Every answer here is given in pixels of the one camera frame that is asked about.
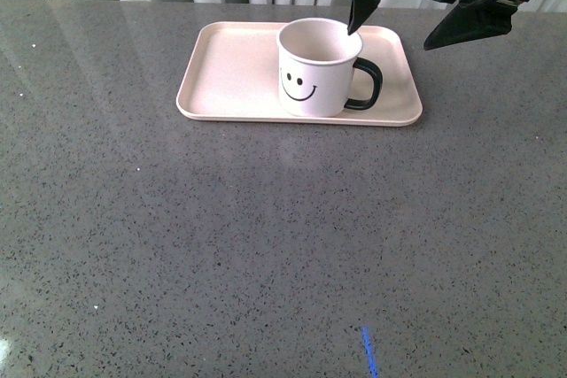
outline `mug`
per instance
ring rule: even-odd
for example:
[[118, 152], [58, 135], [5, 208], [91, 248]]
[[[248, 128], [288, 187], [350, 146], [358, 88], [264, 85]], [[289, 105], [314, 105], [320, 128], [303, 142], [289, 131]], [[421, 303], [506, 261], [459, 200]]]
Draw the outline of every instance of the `mug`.
[[[362, 38], [348, 35], [346, 24], [324, 18], [298, 19], [277, 34], [279, 100], [289, 113], [301, 117], [334, 117], [345, 108], [368, 110], [382, 88], [380, 68], [358, 58]], [[372, 77], [367, 100], [349, 99], [354, 69]]]

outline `blue mark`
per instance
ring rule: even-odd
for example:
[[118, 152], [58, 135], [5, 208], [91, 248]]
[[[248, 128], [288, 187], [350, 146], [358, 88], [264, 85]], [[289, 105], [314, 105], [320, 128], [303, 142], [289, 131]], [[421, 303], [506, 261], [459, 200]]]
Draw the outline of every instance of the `blue mark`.
[[366, 349], [366, 357], [369, 359], [370, 375], [372, 378], [378, 378], [374, 358], [372, 357], [372, 347], [370, 346], [369, 333], [366, 327], [362, 327], [362, 337], [364, 338], [364, 348]]

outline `white tray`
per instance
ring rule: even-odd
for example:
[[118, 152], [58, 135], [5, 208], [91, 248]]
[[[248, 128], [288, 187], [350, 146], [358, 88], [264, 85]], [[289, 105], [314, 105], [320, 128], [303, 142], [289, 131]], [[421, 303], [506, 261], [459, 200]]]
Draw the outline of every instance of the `white tray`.
[[[382, 70], [384, 84], [366, 111], [344, 110], [331, 118], [296, 117], [278, 100], [276, 34], [284, 23], [216, 22], [198, 35], [177, 93], [177, 108], [195, 120], [279, 121], [359, 126], [406, 126], [422, 114], [408, 60], [398, 35], [383, 27], [362, 27], [361, 57]], [[354, 73], [349, 97], [365, 99], [371, 78]]]

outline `mug handle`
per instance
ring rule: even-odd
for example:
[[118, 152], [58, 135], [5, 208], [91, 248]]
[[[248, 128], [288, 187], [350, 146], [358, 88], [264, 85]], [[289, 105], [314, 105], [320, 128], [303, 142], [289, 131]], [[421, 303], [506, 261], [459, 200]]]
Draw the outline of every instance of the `mug handle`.
[[368, 108], [371, 108], [376, 103], [376, 101], [378, 100], [378, 95], [380, 95], [383, 81], [382, 72], [376, 64], [364, 58], [357, 58], [354, 61], [353, 68], [357, 68], [364, 71], [365, 73], [370, 74], [370, 77], [372, 77], [372, 81], [374, 82], [374, 88], [372, 90], [372, 97], [370, 99], [361, 101], [359, 99], [349, 98], [346, 100], [345, 108], [358, 111], [368, 110]]

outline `countertop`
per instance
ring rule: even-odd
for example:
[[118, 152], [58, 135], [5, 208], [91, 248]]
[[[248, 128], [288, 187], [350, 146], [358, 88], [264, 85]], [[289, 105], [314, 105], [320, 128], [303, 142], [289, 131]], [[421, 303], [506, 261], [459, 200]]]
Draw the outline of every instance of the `countertop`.
[[567, 14], [444, 15], [367, 22], [414, 125], [228, 123], [175, 106], [203, 26], [348, 9], [0, 0], [0, 375], [565, 376]]

